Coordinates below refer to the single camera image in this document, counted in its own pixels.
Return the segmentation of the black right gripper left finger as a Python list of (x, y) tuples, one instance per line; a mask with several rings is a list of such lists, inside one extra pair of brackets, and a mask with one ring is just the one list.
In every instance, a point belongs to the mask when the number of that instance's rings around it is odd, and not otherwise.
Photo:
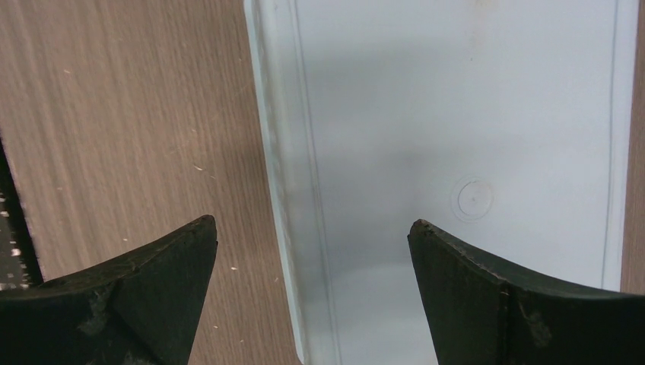
[(186, 364), (217, 252), (201, 216), (151, 243), (1, 294), (3, 364)]

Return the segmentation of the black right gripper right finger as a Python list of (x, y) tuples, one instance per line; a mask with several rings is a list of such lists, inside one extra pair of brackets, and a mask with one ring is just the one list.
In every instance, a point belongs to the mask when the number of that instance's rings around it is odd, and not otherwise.
[(408, 234), (441, 364), (642, 364), (644, 298), (553, 278), (424, 221)]

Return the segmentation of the light blue perforated basket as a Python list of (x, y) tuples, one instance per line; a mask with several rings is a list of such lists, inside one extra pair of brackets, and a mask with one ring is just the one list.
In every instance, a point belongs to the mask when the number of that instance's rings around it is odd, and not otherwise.
[(419, 219), (619, 290), (639, 1), (247, 1), (298, 360), (434, 364)]

